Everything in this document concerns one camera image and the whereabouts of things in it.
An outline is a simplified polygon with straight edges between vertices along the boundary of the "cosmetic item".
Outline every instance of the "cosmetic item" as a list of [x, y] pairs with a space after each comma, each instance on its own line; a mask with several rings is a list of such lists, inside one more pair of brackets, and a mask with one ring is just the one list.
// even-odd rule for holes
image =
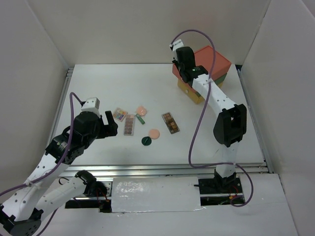
[[142, 116], [142, 117], [145, 116], [147, 112], [148, 112], [148, 111], [147, 111], [147, 109], [145, 109], [144, 106], [138, 107], [138, 108], [137, 108], [137, 111], [136, 111], [136, 113], [139, 114], [139, 115]]
[[138, 118], [141, 124], [145, 124], [144, 120], [141, 118], [139, 114], [136, 114], [136, 117]]
[[151, 129], [149, 131], [149, 137], [151, 139], [158, 139], [159, 138], [159, 131], [157, 129]]
[[170, 112], [163, 114], [162, 117], [171, 134], [179, 132], [179, 128]]
[[144, 138], [141, 140], [141, 142], [142, 142], [142, 144], [143, 144], [144, 146], [148, 146], [148, 145], [150, 145], [150, 144], [152, 143], [152, 139], [151, 139], [149, 136], [147, 136], [147, 137], [144, 137]]
[[135, 120], [136, 120], [135, 115], [133, 114], [126, 115], [124, 135], [127, 135], [127, 136], [133, 135]]
[[127, 114], [128, 112], [124, 111], [123, 109], [117, 108], [114, 111], [113, 118], [119, 120], [120, 122], [123, 122]]

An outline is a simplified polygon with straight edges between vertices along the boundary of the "makeup palette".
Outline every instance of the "makeup palette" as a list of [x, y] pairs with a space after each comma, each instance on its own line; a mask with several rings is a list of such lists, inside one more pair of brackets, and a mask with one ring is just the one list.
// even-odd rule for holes
[[113, 117], [114, 119], [119, 120], [120, 122], [123, 122], [127, 114], [128, 112], [124, 111], [123, 109], [117, 108], [114, 111]]
[[171, 134], [179, 132], [179, 128], [170, 112], [163, 114], [162, 117]]
[[127, 136], [133, 135], [134, 122], [136, 120], [135, 118], [136, 118], [135, 115], [132, 115], [132, 114], [126, 115], [124, 135], [127, 135]]

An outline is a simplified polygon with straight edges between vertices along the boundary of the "white enclosure panel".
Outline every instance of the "white enclosure panel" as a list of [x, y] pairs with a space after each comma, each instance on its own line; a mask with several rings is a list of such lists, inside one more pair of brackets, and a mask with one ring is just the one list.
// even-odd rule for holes
[[2, 192], [23, 183], [42, 157], [65, 70], [24, 1], [1, 1], [0, 32]]
[[315, 16], [315, 1], [314, 0], [302, 0], [309, 11]]
[[300, 0], [273, 0], [242, 79], [301, 236], [315, 221], [314, 64], [314, 16]]
[[[237, 104], [246, 100], [234, 65], [231, 66], [222, 86], [223, 92]], [[172, 64], [115, 64], [76, 65], [67, 91], [66, 100], [58, 123], [56, 135], [69, 126], [70, 104], [68, 95], [75, 92], [82, 99], [97, 97], [100, 113], [114, 111], [117, 107], [134, 113], [139, 105], [148, 109], [142, 125], [135, 121], [133, 136], [124, 136], [125, 121], [117, 124], [118, 135], [95, 140], [78, 157], [74, 165], [159, 165], [187, 164], [188, 150], [203, 103], [196, 105], [177, 87], [177, 78], [172, 74]], [[75, 103], [79, 114], [80, 104]], [[162, 114], [171, 112], [180, 132], [170, 134]], [[247, 133], [239, 145], [238, 163], [264, 162], [257, 136], [248, 112]], [[213, 135], [215, 113], [208, 106], [199, 129], [192, 152], [193, 163], [220, 162], [221, 145]], [[160, 138], [150, 146], [143, 146], [141, 139], [150, 129], [160, 131]]]
[[[70, 65], [169, 63], [168, 45], [197, 28], [217, 50], [243, 63], [270, 0], [29, 0]], [[199, 49], [202, 35], [182, 37]]]
[[[125, 214], [61, 207], [44, 235], [297, 236], [278, 175], [251, 177], [255, 192], [245, 207], [207, 206], [190, 212]], [[248, 196], [249, 182], [245, 176], [241, 176], [241, 181], [245, 196]]]

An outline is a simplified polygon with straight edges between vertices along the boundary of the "white wall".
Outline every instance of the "white wall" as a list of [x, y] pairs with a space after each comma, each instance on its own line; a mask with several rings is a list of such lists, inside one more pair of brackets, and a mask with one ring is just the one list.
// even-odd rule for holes
[[43, 155], [65, 69], [23, 0], [0, 7], [0, 192]]
[[[170, 63], [173, 37], [208, 33], [217, 50], [240, 64], [270, 0], [30, 0], [70, 65]], [[182, 37], [194, 49], [202, 35]]]
[[301, 0], [272, 0], [242, 77], [301, 236], [314, 235], [314, 68], [314, 16]]

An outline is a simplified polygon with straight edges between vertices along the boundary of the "metal frame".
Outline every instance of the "metal frame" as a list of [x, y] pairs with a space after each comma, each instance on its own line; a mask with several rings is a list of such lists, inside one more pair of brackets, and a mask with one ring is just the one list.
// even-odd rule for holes
[[[266, 166], [240, 164], [248, 173], [268, 173]], [[114, 177], [174, 177], [174, 176], [208, 176], [213, 175], [215, 167], [193, 169], [189, 165], [151, 165], [151, 166], [69, 166], [60, 177], [72, 177], [78, 171], [86, 170], [97, 180], [112, 180]], [[236, 173], [243, 173], [236, 168]]]

